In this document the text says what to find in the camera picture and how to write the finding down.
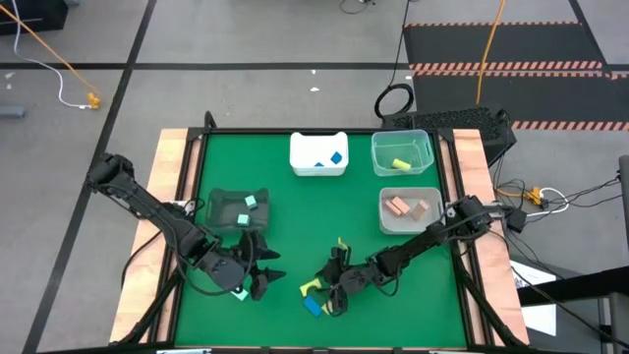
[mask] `transparent bin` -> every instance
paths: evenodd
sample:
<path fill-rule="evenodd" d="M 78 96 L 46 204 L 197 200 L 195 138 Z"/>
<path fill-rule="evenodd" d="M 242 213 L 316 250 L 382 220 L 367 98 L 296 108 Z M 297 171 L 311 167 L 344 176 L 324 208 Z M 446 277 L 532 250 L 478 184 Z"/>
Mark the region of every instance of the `transparent bin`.
<path fill-rule="evenodd" d="M 393 167 L 393 160 L 409 163 L 409 169 Z M 420 174 L 434 162 L 430 137 L 423 130 L 381 132 L 372 135 L 373 172 L 380 177 Z"/>
<path fill-rule="evenodd" d="M 423 200 L 429 209 L 419 220 L 411 215 L 395 216 L 384 206 L 385 200 L 400 197 L 411 210 Z M 387 235 L 416 235 L 424 232 L 433 222 L 439 220 L 443 214 L 441 192 L 436 188 L 384 188 L 380 191 L 378 200 L 380 214 L 380 230 Z"/>

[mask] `wooden table edge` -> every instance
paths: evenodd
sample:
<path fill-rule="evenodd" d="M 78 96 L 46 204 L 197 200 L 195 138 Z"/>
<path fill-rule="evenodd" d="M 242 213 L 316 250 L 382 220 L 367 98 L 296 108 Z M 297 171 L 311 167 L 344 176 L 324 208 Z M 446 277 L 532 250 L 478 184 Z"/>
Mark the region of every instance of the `wooden table edge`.
<path fill-rule="evenodd" d="M 164 129 L 161 131 L 146 189 L 162 201 L 173 201 L 175 198 L 187 134 L 188 129 Z M 454 138 L 466 194 L 477 195 L 483 203 L 492 202 L 494 199 L 493 189 L 479 131 L 455 130 Z M 447 145 L 441 142 L 440 146 L 450 198 L 456 200 Z M 188 200 L 192 195 L 199 150 L 200 142 L 195 140 L 183 200 Z M 498 222 L 494 223 L 492 229 L 500 235 L 502 234 Z M 139 221 L 132 252 L 150 238 L 155 231 L 156 228 L 149 222 Z M 163 238 L 159 237 L 129 267 L 112 326 L 110 341 L 119 340 L 125 336 L 153 300 L 163 260 L 164 246 Z M 528 343 L 520 301 L 511 273 L 509 254 L 504 242 L 498 240 L 495 235 L 486 235 L 476 242 L 476 246 L 487 299 L 513 333 L 520 340 Z M 165 340 L 167 337 L 172 312 L 172 297 L 171 294 L 162 309 L 158 340 Z M 475 340 L 477 343 L 483 343 L 483 330 L 480 325 L 478 306 L 469 294 L 468 299 Z M 501 343 L 495 334 L 494 340 L 496 344 Z"/>

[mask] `concrete floor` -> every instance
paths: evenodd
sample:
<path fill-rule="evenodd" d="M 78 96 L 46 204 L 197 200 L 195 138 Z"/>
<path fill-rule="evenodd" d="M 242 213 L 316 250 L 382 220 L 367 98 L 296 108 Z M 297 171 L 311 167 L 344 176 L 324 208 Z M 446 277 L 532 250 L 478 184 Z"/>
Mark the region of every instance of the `concrete floor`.
<path fill-rule="evenodd" d="M 629 4 L 581 0 L 605 58 L 629 63 Z M 85 0 L 66 28 L 43 37 L 73 62 L 124 63 L 146 0 Z M 409 22 L 491 21 L 497 0 L 421 0 Z M 139 62 L 392 62 L 404 1 L 379 1 L 361 15 L 339 12 L 338 1 L 157 0 Z M 509 1 L 504 21 L 567 21 L 564 0 Z M 13 38 L 0 37 L 0 62 L 16 62 Z M 52 60 L 23 36 L 27 56 Z M 401 61 L 406 61 L 402 52 Z M 6 74 L 14 73 L 9 79 Z M 85 177 L 119 71 L 85 71 L 104 94 L 100 111 L 69 109 L 56 101 L 57 82 L 47 71 L 1 71 L 0 104 L 22 104 L 28 116 L 0 120 L 0 343 L 22 351 Z M 397 82 L 406 80 L 400 72 Z M 64 73 L 64 96 L 83 102 L 85 90 Z M 135 71 L 108 150 L 136 165 L 148 179 L 159 131 L 198 126 L 205 110 L 224 127 L 375 127 L 372 104 L 389 71 Z M 403 96 L 385 106 L 397 107 Z M 519 144 L 504 163 L 502 181 L 566 193 L 610 179 L 617 156 L 629 152 L 626 133 L 516 133 Z M 584 198 L 597 201 L 617 188 Z M 577 272 L 629 264 L 621 206 L 569 209 L 527 228 L 522 238 L 545 262 Z M 119 297 L 122 266 L 135 221 L 100 196 L 90 199 L 39 350 L 106 344 Z"/>

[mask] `green mat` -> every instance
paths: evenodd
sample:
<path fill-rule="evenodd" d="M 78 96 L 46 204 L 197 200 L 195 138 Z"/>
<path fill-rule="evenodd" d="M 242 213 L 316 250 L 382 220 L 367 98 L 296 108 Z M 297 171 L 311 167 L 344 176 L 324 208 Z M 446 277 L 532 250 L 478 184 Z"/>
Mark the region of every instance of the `green mat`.
<path fill-rule="evenodd" d="M 297 177 L 289 164 L 289 135 L 216 135 L 209 138 L 200 197 L 212 188 L 270 193 L 265 233 L 279 260 L 260 266 L 288 274 L 271 283 L 261 301 L 239 301 L 231 294 L 205 297 L 184 289 L 177 345 L 204 346 L 399 346 L 465 347 L 450 252 L 433 249 L 404 270 L 398 294 L 383 296 L 373 287 L 350 298 L 339 318 L 311 315 L 299 286 L 312 280 L 337 238 L 352 247 L 352 263 L 406 236 L 384 235 L 378 226 L 377 200 L 385 187 L 439 188 L 436 166 L 421 175 L 377 177 L 372 170 L 371 136 L 349 136 L 350 162 L 340 177 Z M 202 223 L 207 210 L 199 211 Z M 225 244 L 238 242 L 225 237 Z M 189 271 L 195 284 L 218 288 L 200 271 Z M 393 284 L 386 286 L 391 291 Z"/>

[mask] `brown block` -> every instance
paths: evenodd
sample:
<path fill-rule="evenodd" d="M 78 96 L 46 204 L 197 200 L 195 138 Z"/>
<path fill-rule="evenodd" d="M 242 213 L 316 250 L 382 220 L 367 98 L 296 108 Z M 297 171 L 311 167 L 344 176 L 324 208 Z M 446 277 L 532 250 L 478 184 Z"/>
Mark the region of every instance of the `brown block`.
<path fill-rule="evenodd" d="M 428 203 L 420 201 L 419 203 L 417 203 L 413 211 L 411 211 L 411 217 L 413 217 L 415 220 L 419 220 L 429 208 L 430 206 Z"/>
<path fill-rule="evenodd" d="M 401 216 L 402 211 L 399 208 L 395 207 L 395 205 L 391 201 L 384 201 L 384 206 L 395 216 Z"/>
<path fill-rule="evenodd" d="M 404 203 L 404 201 L 402 201 L 400 197 L 393 198 L 391 202 L 393 203 L 395 207 L 400 209 L 400 211 L 402 211 L 403 214 L 406 214 L 407 212 L 411 210 L 411 207 L 407 205 L 406 203 Z"/>

